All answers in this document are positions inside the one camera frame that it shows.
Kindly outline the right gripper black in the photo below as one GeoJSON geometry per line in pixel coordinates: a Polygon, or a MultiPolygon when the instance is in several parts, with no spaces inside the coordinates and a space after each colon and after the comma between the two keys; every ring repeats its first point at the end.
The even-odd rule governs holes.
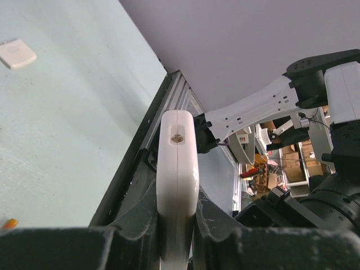
{"type": "Polygon", "coordinates": [[[236,216],[246,227],[359,230],[359,180],[326,177],[308,196],[296,200],[280,187],[255,200],[236,216]]]}

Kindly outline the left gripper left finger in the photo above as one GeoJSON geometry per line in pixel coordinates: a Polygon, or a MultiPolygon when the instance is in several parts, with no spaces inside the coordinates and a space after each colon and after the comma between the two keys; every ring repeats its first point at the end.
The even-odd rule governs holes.
{"type": "Polygon", "coordinates": [[[156,182],[130,210],[110,224],[115,231],[107,269],[159,269],[156,182]]]}

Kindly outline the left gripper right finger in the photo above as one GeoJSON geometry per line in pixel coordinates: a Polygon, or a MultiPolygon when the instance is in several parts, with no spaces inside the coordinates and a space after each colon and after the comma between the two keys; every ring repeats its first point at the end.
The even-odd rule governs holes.
{"type": "Polygon", "coordinates": [[[241,269],[241,226],[199,190],[192,242],[194,269],[241,269]]]}

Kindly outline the white remote control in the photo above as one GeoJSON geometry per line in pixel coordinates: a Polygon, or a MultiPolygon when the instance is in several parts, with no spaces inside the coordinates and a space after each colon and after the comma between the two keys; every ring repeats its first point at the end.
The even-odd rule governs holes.
{"type": "Polygon", "coordinates": [[[156,171],[160,269],[187,269],[199,196],[194,120],[186,110],[161,118],[156,171]]]}

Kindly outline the white battery cover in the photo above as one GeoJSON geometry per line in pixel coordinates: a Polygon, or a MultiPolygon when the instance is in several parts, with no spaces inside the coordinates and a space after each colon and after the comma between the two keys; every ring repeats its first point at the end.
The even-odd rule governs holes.
{"type": "Polygon", "coordinates": [[[36,54],[21,39],[1,45],[1,61],[11,70],[23,68],[36,59],[36,54]]]}

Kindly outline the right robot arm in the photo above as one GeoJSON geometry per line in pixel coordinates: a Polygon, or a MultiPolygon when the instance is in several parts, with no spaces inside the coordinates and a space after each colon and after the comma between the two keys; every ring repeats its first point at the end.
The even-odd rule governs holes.
{"type": "Polygon", "coordinates": [[[263,90],[194,119],[199,153],[242,128],[299,109],[329,105],[333,148],[323,161],[336,172],[300,201],[279,187],[236,215],[246,227],[301,227],[359,232],[359,50],[311,56],[292,63],[263,90]]]}

